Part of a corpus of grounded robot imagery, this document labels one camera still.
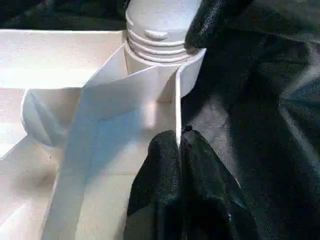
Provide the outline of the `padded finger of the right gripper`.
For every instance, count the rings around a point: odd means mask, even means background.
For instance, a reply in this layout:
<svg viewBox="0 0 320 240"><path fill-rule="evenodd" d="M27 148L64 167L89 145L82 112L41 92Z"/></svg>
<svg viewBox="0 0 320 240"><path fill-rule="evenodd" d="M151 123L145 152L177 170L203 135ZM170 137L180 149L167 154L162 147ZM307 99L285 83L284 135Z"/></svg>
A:
<svg viewBox="0 0 320 240"><path fill-rule="evenodd" d="M185 36L186 48L208 48L221 30L250 4L249 0L203 0Z"/></svg>

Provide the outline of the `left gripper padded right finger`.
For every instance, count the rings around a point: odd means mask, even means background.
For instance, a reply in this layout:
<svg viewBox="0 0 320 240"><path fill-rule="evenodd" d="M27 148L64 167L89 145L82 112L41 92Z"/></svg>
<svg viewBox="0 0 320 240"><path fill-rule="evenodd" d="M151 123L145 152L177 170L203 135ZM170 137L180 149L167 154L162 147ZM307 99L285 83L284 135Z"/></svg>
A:
<svg viewBox="0 0 320 240"><path fill-rule="evenodd" d="M200 132L187 127L180 143L188 240L256 240L258 228L241 187Z"/></svg>

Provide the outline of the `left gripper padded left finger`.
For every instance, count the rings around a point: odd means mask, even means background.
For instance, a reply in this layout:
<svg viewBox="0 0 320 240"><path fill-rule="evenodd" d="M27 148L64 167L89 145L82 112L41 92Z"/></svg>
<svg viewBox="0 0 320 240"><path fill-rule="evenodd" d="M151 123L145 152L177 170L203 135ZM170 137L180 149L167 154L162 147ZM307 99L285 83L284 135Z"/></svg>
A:
<svg viewBox="0 0 320 240"><path fill-rule="evenodd" d="M183 231L181 166L176 134L153 137L131 185L125 240L179 240Z"/></svg>

